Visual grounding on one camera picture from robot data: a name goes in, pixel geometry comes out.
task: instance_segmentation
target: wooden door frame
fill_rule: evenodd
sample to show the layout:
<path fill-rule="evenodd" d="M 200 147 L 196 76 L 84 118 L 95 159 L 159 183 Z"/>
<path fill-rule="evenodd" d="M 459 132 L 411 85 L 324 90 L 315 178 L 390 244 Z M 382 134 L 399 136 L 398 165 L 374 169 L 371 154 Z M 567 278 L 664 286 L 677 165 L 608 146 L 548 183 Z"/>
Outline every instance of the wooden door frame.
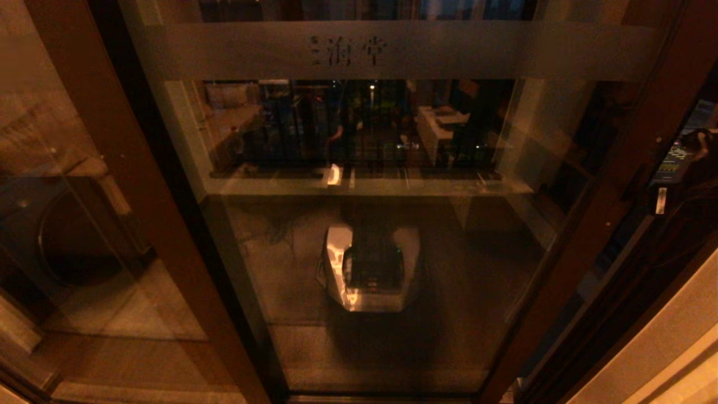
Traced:
<path fill-rule="evenodd" d="M 152 144 L 162 139 L 156 131 L 166 129 L 136 118 L 140 107 L 146 108 L 143 113 L 159 117 L 154 102 L 138 105 L 136 98 L 130 101 L 126 95 L 88 2 L 26 0 L 25 4 L 87 132 L 247 402 L 283 401 L 286 389 L 265 384 L 267 378 L 260 377 L 261 368 L 255 365 L 266 360 L 252 357 L 246 349 L 251 348 L 251 331 L 226 272 L 210 271 L 220 260 L 214 244 L 190 231 L 203 225 L 202 216 L 177 156 L 160 156 Z M 114 24 L 123 26 L 123 21 Z M 137 59 L 127 61 L 127 67 L 134 66 L 139 66 Z M 134 80 L 140 88 L 147 86 L 143 75 Z"/>
<path fill-rule="evenodd" d="M 581 216 L 572 215 L 567 224 L 570 230 L 564 230 L 562 239 L 556 241 L 563 244 L 561 254 L 540 274 L 544 280 L 531 291 L 475 403 L 494 404 L 500 400 L 583 278 L 584 271 L 576 268 L 593 265 L 640 195 L 636 187 L 648 183 L 670 149 L 686 111 L 718 58 L 715 25 L 706 17 L 711 15 L 718 15 L 715 1 L 689 1 L 674 20 L 632 121 L 619 134 L 624 135 L 622 141 L 612 148 L 610 162 L 597 176 L 590 194 L 583 198 L 587 206 Z M 543 402 L 540 396 L 537 402 Z"/>
<path fill-rule="evenodd" d="M 276 367 L 276 356 L 263 356 L 253 342 L 126 27 L 121 18 L 111 21 L 121 15 L 116 1 L 26 3 L 85 127 L 247 401 L 283 402 L 289 393 L 286 381 L 277 378 L 276 369 L 267 369 Z M 98 9 L 93 7 L 98 4 L 116 9 L 96 24 Z M 593 263 L 628 212 L 633 201 L 626 198 L 627 190 L 636 181 L 648 180 L 645 165 L 654 165 L 670 146 L 674 129 L 715 60 L 715 54 L 691 53 L 699 48 L 705 52 L 706 41 L 715 42 L 706 37 L 712 26 L 701 17 L 711 15 L 706 8 L 716 5 L 697 4 L 688 4 L 676 20 L 625 136 L 575 209 L 580 215 L 569 218 L 554 253 L 544 260 L 539 281 L 498 350 L 475 403 L 499 401 L 581 280 L 584 272 L 576 268 Z M 126 47 L 121 51 L 125 60 L 117 58 L 119 46 Z M 134 84 L 128 88 L 130 81 Z M 643 159 L 636 157 L 636 150 L 645 151 Z"/>

